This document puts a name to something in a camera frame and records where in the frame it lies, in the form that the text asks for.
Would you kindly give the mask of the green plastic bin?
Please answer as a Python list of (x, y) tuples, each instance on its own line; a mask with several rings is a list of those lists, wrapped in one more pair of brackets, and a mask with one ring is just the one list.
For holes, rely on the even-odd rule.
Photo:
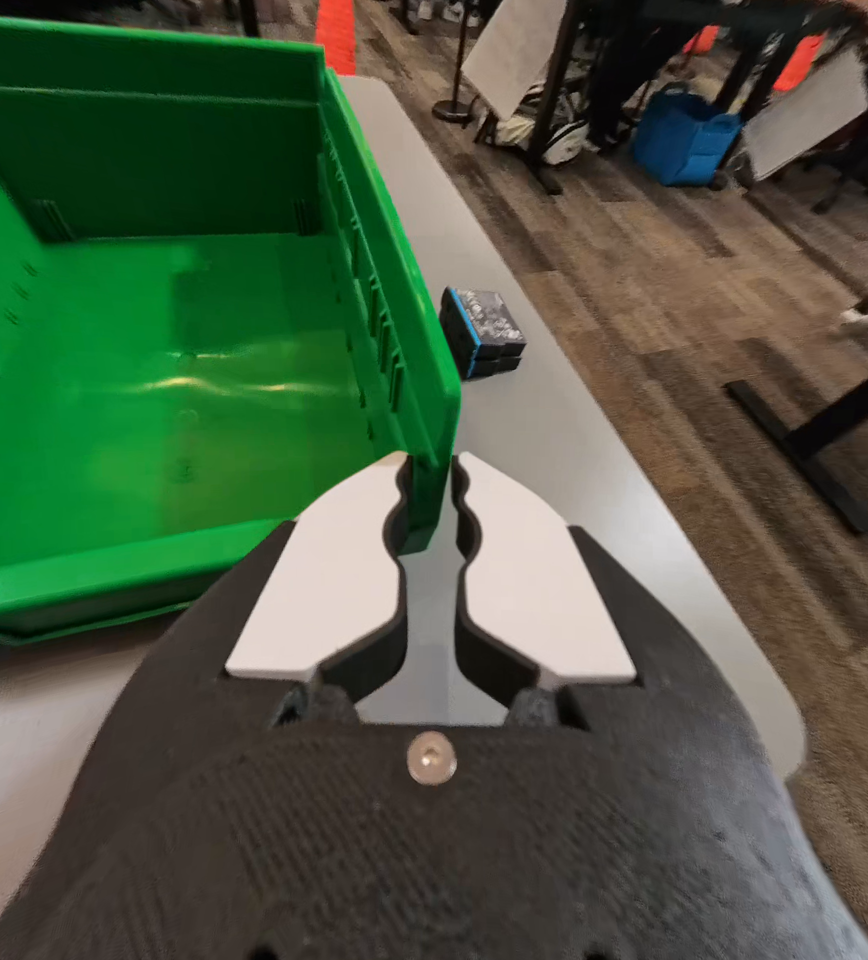
[(323, 49), (0, 17), (0, 645), (176, 611), (461, 385)]

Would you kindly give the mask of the grey flat panel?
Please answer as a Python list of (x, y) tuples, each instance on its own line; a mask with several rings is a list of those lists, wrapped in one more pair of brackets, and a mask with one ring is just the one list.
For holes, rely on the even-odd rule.
[(868, 111), (868, 80), (850, 46), (748, 121), (742, 145), (752, 180), (762, 182)]
[(462, 75), (501, 121), (545, 78), (567, 3), (502, 1), (467, 54)]

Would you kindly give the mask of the blue bag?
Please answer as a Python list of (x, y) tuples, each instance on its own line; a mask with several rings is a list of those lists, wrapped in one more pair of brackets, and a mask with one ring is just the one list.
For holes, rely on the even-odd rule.
[(740, 135), (742, 120), (682, 82), (651, 97), (632, 138), (632, 161), (662, 186), (707, 187)]

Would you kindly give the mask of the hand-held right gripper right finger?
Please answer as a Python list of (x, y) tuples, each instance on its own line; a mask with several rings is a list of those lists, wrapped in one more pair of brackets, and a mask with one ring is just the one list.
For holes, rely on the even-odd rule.
[(471, 452), (453, 459), (451, 499), (464, 678), (507, 709), (524, 690), (631, 685), (632, 656), (560, 513)]

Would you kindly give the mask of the orange traffic cone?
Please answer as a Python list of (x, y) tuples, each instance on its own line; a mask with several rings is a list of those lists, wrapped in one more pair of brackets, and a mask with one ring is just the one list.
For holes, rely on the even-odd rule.
[(811, 34), (801, 39), (775, 80), (773, 91), (787, 93), (800, 86), (811, 73), (825, 39), (825, 33)]
[(326, 65), (339, 76), (356, 75), (354, 1), (318, 2), (315, 44), (322, 48)]

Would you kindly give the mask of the white black backpack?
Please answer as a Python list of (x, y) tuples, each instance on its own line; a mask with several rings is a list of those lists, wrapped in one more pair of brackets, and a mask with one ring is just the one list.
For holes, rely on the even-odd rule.
[[(490, 146), (526, 152), (533, 137), (536, 118), (515, 113), (506, 121), (498, 121), (488, 138)], [(589, 123), (584, 119), (569, 119), (555, 123), (540, 155), (542, 165), (561, 167), (575, 160), (588, 142)]]

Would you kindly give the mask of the wooden table black legs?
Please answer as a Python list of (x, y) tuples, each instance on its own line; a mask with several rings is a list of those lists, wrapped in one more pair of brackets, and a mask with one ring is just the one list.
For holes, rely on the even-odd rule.
[(723, 390), (848, 531), (868, 535), (868, 508), (819, 459), (826, 448), (868, 423), (868, 377), (795, 428), (788, 428), (747, 381), (729, 381)]

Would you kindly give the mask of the black stanchion post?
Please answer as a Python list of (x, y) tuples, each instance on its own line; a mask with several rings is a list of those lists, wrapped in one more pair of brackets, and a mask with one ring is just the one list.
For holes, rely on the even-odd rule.
[(450, 125), (466, 126), (471, 114), (471, 106), (469, 104), (464, 105), (461, 102), (462, 68), (467, 49), (468, 33), (477, 8), (478, 3), (476, 1), (464, 1), (462, 3), (450, 97), (435, 102), (431, 109), (436, 119)]

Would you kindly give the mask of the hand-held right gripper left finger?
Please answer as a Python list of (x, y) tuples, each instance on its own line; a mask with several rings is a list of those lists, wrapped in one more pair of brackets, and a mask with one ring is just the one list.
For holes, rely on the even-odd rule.
[(296, 519), (224, 664), (237, 679), (344, 690), (354, 703), (407, 650), (412, 458), (395, 451), (332, 486)]

